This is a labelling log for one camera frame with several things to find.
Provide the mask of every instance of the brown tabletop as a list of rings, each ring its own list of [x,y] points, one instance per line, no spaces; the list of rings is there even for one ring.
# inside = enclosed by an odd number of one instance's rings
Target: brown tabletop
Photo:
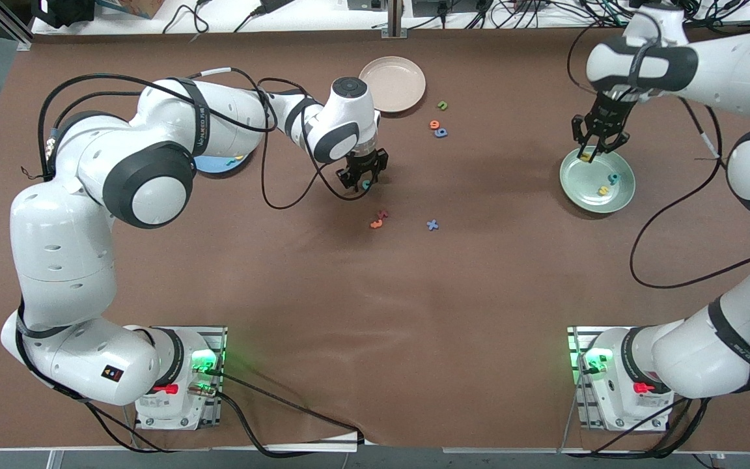
[[[576,33],[35,44],[18,54],[0,97],[0,327],[19,297],[8,209],[34,184],[19,167],[39,170],[36,115],[58,83],[86,72],[157,79],[238,66],[254,78],[290,78],[325,99],[335,78],[357,75],[376,57],[404,56],[423,69],[428,88],[413,113],[382,121],[390,162],[370,195],[343,202],[319,186],[280,212],[262,202],[258,161],[234,178],[197,177],[187,210],[170,225],[142,231],[116,223],[118,291],[106,317],[119,324],[226,324],[230,371],[358,425],[375,443],[556,448],[572,392],[567,326],[688,317],[748,271],[676,291],[643,288],[629,276],[629,249],[643,222],[711,170],[711,162],[695,160],[708,149],[675,98],[633,111],[633,137],[620,151],[637,177],[627,208],[593,218],[564,198],[557,170],[574,147],[569,121],[592,104],[566,78]],[[587,51],[608,33],[581,43],[574,59],[581,78]],[[246,84],[235,74],[213,79]],[[98,89],[130,88],[78,85],[61,95],[51,116]],[[435,107],[441,99],[445,112]],[[81,109],[131,118],[135,100],[98,98]],[[431,119],[449,137],[435,139]],[[750,130],[748,119],[721,121],[727,149]],[[273,202],[290,201],[312,173],[302,151],[282,134],[271,138]],[[373,231],[368,224],[381,208],[390,217]],[[438,231],[426,229],[431,219]],[[645,279],[666,283],[747,256],[750,213],[720,177],[651,228],[637,262]],[[225,391],[241,402],[263,442],[341,433],[238,387]],[[151,437],[169,448],[247,444],[227,408],[217,429]],[[593,448],[606,438],[574,428],[568,446]],[[635,437],[628,445],[651,442]],[[86,409],[45,388],[0,345],[0,448],[108,444]],[[750,451],[750,393],[712,401],[685,448]]]

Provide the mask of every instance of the white robotic arm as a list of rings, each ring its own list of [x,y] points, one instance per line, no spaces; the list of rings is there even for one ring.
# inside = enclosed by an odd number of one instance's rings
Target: white robotic arm
[[[195,428],[199,395],[210,384],[199,371],[216,365],[204,339],[186,328],[120,327],[102,318],[117,290],[114,221],[154,229],[175,220],[193,189],[193,157],[248,154],[274,119],[318,162],[375,161],[373,182],[387,155],[375,151],[378,114],[357,78],[337,80],[325,107],[299,90],[248,91],[185,78],[155,85],[191,103],[148,87],[128,122],[95,111],[71,116],[49,145],[54,177],[13,199],[11,244],[23,301],[1,339],[33,371],[86,399],[123,406],[144,395],[174,395],[169,406],[138,401],[138,412],[161,428]],[[357,189],[357,178],[346,183]]]
[[[624,35],[598,44],[589,57],[587,77],[598,95],[586,117],[572,119],[581,150],[590,137],[598,139],[596,152],[623,145],[633,105],[659,94],[750,116],[750,35],[688,44],[682,10],[645,5],[639,12]],[[733,147],[726,169],[732,192],[750,210],[750,132]],[[608,430],[642,421],[672,403],[673,392],[699,398],[749,390],[750,276],[687,320],[606,330],[583,367],[592,372]]]

